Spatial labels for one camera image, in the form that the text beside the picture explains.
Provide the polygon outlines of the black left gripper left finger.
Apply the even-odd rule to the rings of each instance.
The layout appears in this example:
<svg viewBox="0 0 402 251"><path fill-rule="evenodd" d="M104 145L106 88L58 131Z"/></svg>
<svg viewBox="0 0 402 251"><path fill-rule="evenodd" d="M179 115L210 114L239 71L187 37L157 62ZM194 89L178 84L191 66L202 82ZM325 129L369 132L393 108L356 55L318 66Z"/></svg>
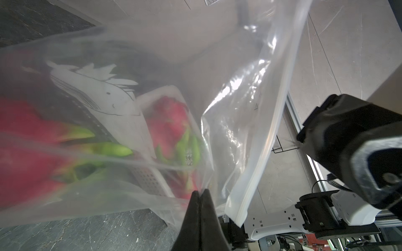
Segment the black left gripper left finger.
<svg viewBox="0 0 402 251"><path fill-rule="evenodd" d="M191 194L187 211L179 235L171 251L199 251L201 239L201 199L200 193Z"/></svg>

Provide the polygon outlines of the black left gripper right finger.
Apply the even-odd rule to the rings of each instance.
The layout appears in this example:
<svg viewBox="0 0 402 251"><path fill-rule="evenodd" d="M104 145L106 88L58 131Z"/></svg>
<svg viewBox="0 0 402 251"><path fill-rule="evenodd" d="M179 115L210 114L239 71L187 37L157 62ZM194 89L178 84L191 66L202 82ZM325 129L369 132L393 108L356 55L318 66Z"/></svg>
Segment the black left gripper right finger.
<svg viewBox="0 0 402 251"><path fill-rule="evenodd" d="M200 197L200 251L230 251L208 189Z"/></svg>

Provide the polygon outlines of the pink dragon fruit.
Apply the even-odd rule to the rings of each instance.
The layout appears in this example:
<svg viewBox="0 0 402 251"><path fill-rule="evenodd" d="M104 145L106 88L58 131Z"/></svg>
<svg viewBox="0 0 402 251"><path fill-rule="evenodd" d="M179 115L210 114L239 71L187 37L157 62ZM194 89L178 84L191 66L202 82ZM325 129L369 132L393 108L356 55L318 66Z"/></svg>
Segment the pink dragon fruit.
<svg viewBox="0 0 402 251"><path fill-rule="evenodd" d="M87 128L45 120L29 103L10 99L1 99L1 134L20 136L54 148L65 142L95 137ZM99 161L75 160L1 139L1 209L35 200L77 182L76 169L85 164L101 166Z"/></svg>
<svg viewBox="0 0 402 251"><path fill-rule="evenodd" d="M201 160L201 144L190 125L187 105L163 96L154 102L146 123L157 160L181 168L177 171L179 181L171 183L175 196L189 199L197 190L193 168Z"/></svg>

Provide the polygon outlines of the zip-top bag with dragon fruit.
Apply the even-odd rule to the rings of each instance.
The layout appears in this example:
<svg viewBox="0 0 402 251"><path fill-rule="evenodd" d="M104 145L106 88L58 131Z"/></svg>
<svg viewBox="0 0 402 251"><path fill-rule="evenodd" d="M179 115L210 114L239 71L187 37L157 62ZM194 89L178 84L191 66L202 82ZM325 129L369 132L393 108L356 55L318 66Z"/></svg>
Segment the zip-top bag with dragon fruit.
<svg viewBox="0 0 402 251"><path fill-rule="evenodd" d="M45 119L91 130L94 138L54 148L1 134L22 147L75 160L77 182L1 209L1 227L149 209L180 228L189 199L175 196L177 166L124 164L99 122L50 78L47 61L102 68L139 84L136 97L173 85L201 144L193 168L215 211L244 223L281 121L311 1L217 1L191 12L138 13L130 19L1 49L1 99L22 100Z"/></svg>

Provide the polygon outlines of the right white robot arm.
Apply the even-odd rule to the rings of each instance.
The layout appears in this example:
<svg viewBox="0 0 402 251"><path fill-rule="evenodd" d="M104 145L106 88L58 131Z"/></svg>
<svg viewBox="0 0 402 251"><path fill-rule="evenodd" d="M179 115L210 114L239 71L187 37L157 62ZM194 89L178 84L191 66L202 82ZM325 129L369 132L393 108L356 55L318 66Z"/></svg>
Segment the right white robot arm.
<svg viewBox="0 0 402 251"><path fill-rule="evenodd" d="M306 249L306 238L345 238L346 250L398 245L382 230L402 225L402 116L350 95L330 95L300 122L290 99L295 148L315 183L289 207L222 224L232 248Z"/></svg>

